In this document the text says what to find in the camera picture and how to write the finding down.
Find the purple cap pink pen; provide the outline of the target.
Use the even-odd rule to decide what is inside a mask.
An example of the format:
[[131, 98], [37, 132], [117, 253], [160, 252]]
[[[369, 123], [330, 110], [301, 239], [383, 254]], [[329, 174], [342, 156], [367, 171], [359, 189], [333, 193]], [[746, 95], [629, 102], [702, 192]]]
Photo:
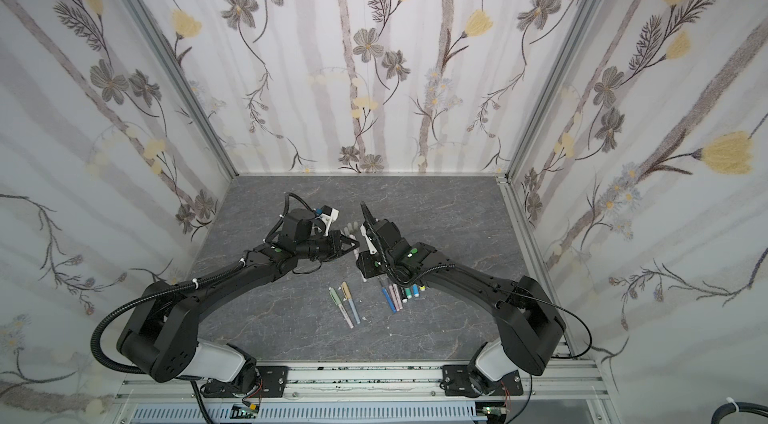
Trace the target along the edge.
[[396, 296], [394, 287], [391, 284], [389, 284], [387, 286], [387, 289], [388, 289], [388, 295], [389, 295], [390, 301], [392, 303], [393, 312], [397, 313], [398, 310], [399, 310], [399, 308], [398, 308], [398, 298]]

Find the tan cap blue pen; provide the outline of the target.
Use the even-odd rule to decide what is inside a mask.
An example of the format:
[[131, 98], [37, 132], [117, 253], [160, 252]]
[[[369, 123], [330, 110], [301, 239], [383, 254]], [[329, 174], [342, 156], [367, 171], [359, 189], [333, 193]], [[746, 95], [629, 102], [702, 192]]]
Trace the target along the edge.
[[344, 294], [345, 300], [349, 304], [349, 307], [350, 307], [350, 309], [351, 309], [351, 311], [353, 313], [353, 317], [355, 319], [355, 322], [357, 324], [360, 324], [361, 323], [361, 319], [359, 317], [358, 311], [357, 311], [355, 303], [353, 301], [352, 294], [351, 294], [351, 291], [350, 291], [350, 288], [349, 288], [348, 284], [346, 282], [343, 282], [341, 284], [341, 289], [342, 289], [342, 292]]

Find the pink speckled pen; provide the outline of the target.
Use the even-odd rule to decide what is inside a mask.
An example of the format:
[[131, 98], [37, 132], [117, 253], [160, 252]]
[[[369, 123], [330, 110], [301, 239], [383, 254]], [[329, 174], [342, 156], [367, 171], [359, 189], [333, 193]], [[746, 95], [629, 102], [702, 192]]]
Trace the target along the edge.
[[393, 287], [393, 294], [394, 294], [394, 297], [395, 297], [395, 306], [398, 309], [398, 311], [401, 311], [402, 310], [402, 300], [401, 300], [401, 296], [400, 296], [400, 293], [399, 293], [398, 286], [393, 284], [392, 287]]

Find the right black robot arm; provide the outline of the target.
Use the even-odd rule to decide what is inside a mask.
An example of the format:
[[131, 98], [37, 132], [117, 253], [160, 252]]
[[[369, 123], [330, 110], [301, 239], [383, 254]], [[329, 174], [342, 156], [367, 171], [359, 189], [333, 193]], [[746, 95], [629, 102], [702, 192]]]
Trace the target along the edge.
[[544, 373], [566, 323], [535, 279], [515, 281], [480, 272], [431, 245], [409, 243], [395, 223], [375, 218], [366, 204], [361, 211], [368, 250], [359, 255], [357, 266], [364, 277], [385, 275], [401, 288], [437, 289], [476, 305], [495, 322], [498, 338], [483, 344], [466, 368], [471, 396], [496, 391], [518, 371]]

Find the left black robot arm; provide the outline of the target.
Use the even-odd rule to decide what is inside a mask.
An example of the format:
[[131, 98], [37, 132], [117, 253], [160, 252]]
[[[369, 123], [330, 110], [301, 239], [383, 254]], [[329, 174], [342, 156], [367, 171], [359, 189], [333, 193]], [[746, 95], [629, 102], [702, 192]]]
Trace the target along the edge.
[[323, 264], [357, 250], [358, 241], [331, 228], [337, 215], [328, 206], [318, 212], [294, 209], [275, 237], [235, 264], [180, 285], [150, 286], [118, 338], [117, 351], [159, 383], [195, 377], [252, 385], [254, 359], [232, 345], [200, 339], [200, 324], [243, 294], [293, 273], [302, 260]]

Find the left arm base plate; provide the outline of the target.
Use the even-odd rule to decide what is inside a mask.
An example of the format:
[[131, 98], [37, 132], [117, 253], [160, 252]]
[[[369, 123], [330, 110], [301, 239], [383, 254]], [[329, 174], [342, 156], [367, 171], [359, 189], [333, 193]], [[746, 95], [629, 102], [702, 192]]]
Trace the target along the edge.
[[205, 398], [281, 398], [287, 384], [288, 366], [246, 367], [231, 382], [207, 380], [201, 389]]

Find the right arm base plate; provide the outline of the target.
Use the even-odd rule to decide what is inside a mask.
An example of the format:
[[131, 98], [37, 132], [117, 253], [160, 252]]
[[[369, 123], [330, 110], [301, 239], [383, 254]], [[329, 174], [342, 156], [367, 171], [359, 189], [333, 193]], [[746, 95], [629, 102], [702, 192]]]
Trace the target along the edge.
[[522, 396], [524, 388], [518, 371], [500, 381], [487, 378], [469, 364], [446, 364], [441, 368], [439, 387], [448, 397], [481, 398], [486, 396]]

